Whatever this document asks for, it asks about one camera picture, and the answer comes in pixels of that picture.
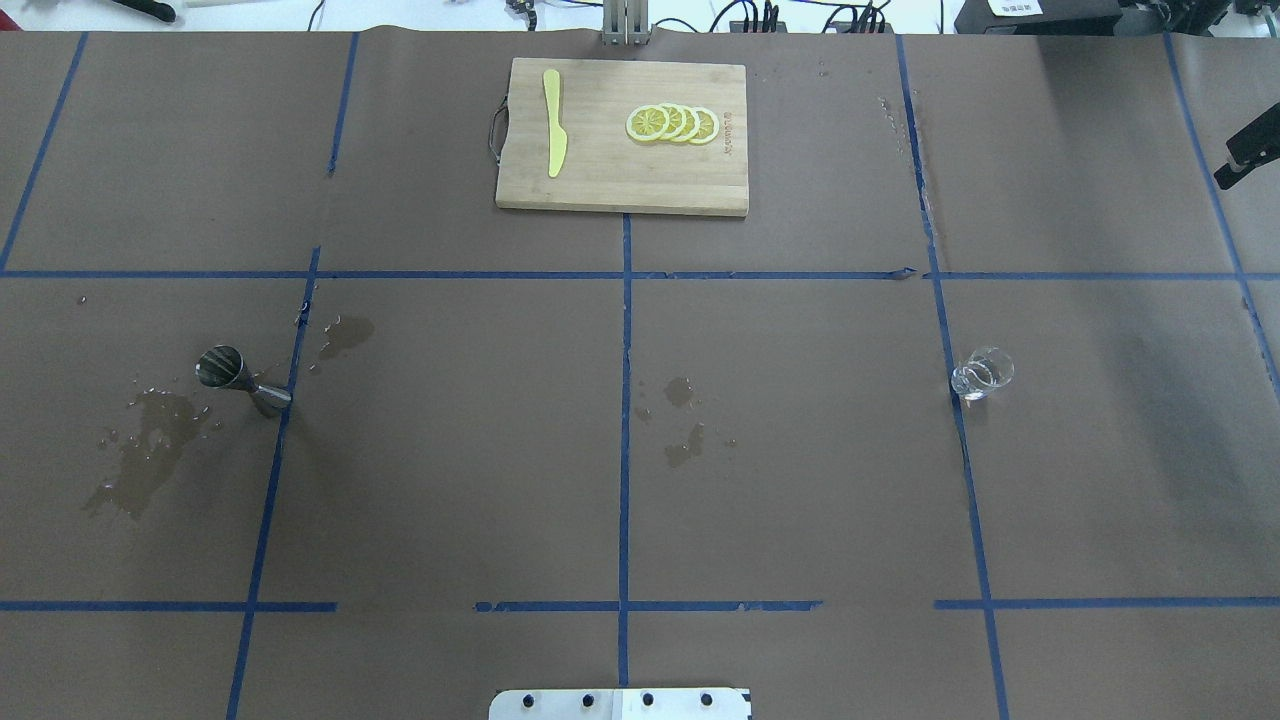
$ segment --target knife blade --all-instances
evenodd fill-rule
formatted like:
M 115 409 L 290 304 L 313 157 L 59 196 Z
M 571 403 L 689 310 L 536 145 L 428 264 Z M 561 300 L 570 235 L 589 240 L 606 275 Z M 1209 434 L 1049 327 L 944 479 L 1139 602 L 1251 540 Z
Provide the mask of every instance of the knife blade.
M 549 128 L 549 158 L 547 160 L 547 176 L 556 177 L 564 167 L 564 154 L 568 151 L 568 133 L 559 124 L 559 96 L 561 78 L 559 70 L 543 72 L 543 92 L 547 95 L 547 127 Z

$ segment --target lemon slice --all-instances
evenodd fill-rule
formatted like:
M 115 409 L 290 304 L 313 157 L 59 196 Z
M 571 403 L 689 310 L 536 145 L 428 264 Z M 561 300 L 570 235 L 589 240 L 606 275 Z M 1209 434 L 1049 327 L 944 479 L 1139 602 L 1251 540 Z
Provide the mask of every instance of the lemon slice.
M 641 105 L 627 115 L 627 135 L 637 142 L 653 142 L 667 132 L 671 115 L 662 105 Z
M 662 108 L 667 110 L 667 132 L 662 133 L 662 140 L 671 140 L 678 135 L 684 135 L 689 126 L 692 123 L 689 114 L 686 114 L 687 108 L 684 105 L 677 105 L 675 102 L 663 102 Z
M 694 137 L 698 136 L 698 131 L 703 127 L 703 117 L 701 117 L 700 113 L 695 113 L 694 109 L 690 108 L 690 106 L 687 106 L 687 105 L 681 105 L 680 108 L 681 108 L 681 110 L 686 115 L 689 115 L 689 118 L 692 122 L 689 123 L 689 129 L 686 129 L 685 132 L 682 132 L 682 133 L 677 135 L 676 137 L 671 138 L 671 141 L 672 142 L 689 142 L 690 140 L 692 140 Z
M 707 145 L 719 135 L 719 115 L 707 108 L 690 108 L 698 115 L 698 129 L 689 138 L 690 145 Z

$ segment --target cutting board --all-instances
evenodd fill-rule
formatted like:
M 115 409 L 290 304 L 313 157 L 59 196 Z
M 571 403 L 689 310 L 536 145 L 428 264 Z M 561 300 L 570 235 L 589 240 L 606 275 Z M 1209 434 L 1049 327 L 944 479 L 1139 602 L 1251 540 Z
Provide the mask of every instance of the cutting board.
M 543 70 L 561 73 L 568 151 L 547 173 L 549 132 Z M 640 105 L 700 105 L 721 118 L 707 145 L 643 143 L 626 132 Z M 696 63 L 516 58 L 509 126 L 498 168 L 499 208 L 745 217 L 746 68 Z

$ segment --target white sticker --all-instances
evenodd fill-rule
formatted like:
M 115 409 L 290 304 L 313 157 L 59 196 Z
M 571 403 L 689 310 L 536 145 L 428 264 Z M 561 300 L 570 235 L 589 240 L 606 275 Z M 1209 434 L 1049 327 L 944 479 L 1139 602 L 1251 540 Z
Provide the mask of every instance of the white sticker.
M 1043 15 L 1039 9 L 1039 0 L 987 0 L 991 12 L 997 18 L 1021 18 L 1027 15 Z

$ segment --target glass cup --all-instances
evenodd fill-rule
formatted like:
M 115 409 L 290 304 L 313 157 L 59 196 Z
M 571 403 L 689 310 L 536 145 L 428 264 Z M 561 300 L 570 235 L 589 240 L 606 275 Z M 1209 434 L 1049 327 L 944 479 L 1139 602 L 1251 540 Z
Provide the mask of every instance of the glass cup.
M 979 347 L 951 372 L 951 389 L 960 400 L 982 400 L 1014 379 L 1014 359 L 998 347 Z

